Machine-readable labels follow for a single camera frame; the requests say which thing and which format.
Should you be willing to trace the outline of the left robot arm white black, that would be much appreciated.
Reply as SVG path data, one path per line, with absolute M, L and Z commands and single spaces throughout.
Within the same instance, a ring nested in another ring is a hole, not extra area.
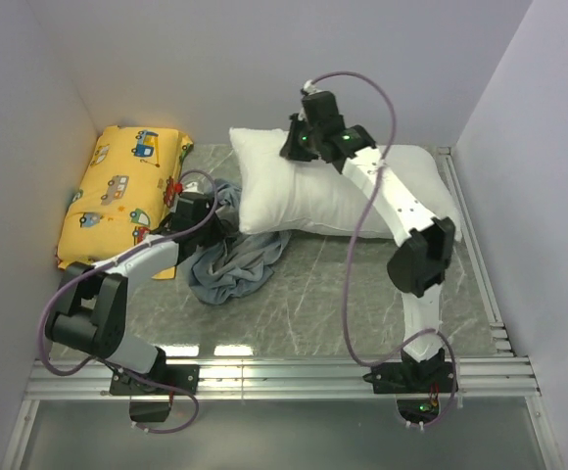
M 85 353 L 86 361 L 96 359 L 133 374 L 146 394 L 161 391 L 168 378 L 166 353 L 126 332 L 127 302 L 154 275 L 223 241 L 229 224 L 219 220 L 219 211 L 216 194 L 184 192 L 175 211 L 134 247 L 93 264 L 70 264 L 41 314 L 37 346 L 45 368 L 66 377 L 83 367 L 53 366 L 47 350 L 52 342 Z

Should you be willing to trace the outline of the blue-grey pillowcase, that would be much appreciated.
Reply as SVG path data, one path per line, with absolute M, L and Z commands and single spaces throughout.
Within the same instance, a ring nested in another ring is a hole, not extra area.
M 242 188 L 233 182 L 218 178 L 215 188 L 206 194 L 217 197 L 215 214 L 223 223 L 225 236 L 213 246 L 199 249 L 178 270 L 200 302 L 220 306 L 251 295 L 269 280 L 292 232 L 242 233 Z

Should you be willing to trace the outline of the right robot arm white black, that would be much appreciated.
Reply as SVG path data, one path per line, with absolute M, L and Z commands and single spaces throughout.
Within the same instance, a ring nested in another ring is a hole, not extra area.
M 426 390 L 445 364 L 438 331 L 440 297 L 453 251 L 453 221 L 435 215 L 406 188 L 389 168 L 387 151 L 378 148 L 364 127 L 346 126 L 333 93 L 307 85 L 302 108 L 290 121 L 281 157 L 332 165 L 366 198 L 363 210 L 377 211 L 390 229 L 397 249 L 387 272 L 402 294 L 404 312 L 402 379 L 413 391 Z

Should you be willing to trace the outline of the white pillow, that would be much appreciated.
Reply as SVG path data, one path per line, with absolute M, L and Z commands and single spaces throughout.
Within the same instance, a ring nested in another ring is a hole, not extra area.
M 289 162 L 279 155 L 288 137 L 282 129 L 230 128 L 241 174 L 239 227 L 256 235 L 300 230 L 327 236 L 353 234 L 366 198 L 330 164 Z M 424 206 L 450 217 L 462 240 L 461 216 L 433 156 L 424 148 L 394 145 L 390 169 Z

